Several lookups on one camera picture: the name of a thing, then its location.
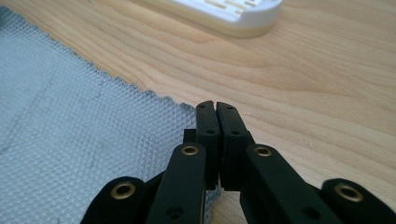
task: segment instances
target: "gray mesh cloth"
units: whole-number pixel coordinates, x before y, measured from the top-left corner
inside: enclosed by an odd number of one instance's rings
[[[79,223],[110,180],[163,171],[194,116],[0,7],[0,223]]]

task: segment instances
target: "wooden surface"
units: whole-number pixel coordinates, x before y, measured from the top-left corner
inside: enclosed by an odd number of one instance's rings
[[[306,182],[360,183],[396,210],[396,2],[285,0],[235,39],[138,0],[0,0],[76,54],[178,103],[235,105]],[[224,193],[213,223],[243,223]]]

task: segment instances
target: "white container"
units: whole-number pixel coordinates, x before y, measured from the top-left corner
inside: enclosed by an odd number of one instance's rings
[[[235,37],[267,33],[282,0],[145,0],[187,20]]]

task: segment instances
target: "wood grain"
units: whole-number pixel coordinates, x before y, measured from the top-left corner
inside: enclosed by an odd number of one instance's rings
[[[138,0],[0,0],[111,76],[235,105],[306,182],[360,183],[396,210],[396,2],[285,0],[267,35],[216,34]],[[213,223],[244,222],[224,193]]]

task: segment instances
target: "gray fabric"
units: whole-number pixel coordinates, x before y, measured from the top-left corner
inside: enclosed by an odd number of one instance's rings
[[[110,180],[163,171],[194,116],[0,7],[0,223],[79,223]]]

